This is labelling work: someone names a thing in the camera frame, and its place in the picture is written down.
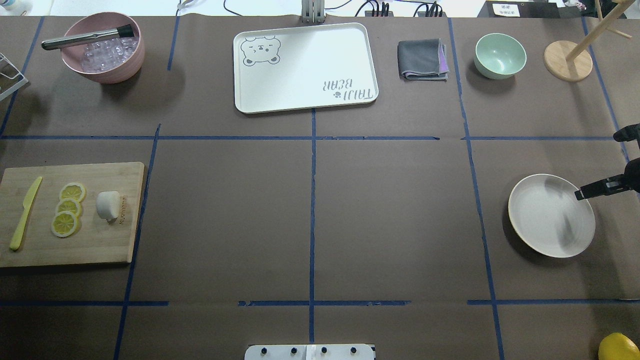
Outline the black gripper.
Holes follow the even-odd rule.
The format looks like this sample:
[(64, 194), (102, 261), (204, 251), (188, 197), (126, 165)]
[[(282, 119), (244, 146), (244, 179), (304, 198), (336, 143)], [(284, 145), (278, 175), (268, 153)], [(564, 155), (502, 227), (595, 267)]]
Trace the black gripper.
[[(636, 141), (640, 144), (640, 123), (627, 125), (613, 134), (616, 142)], [(576, 200), (610, 196), (624, 191), (640, 193), (640, 158), (627, 162), (624, 173), (616, 178), (603, 178), (581, 186), (574, 192)]]

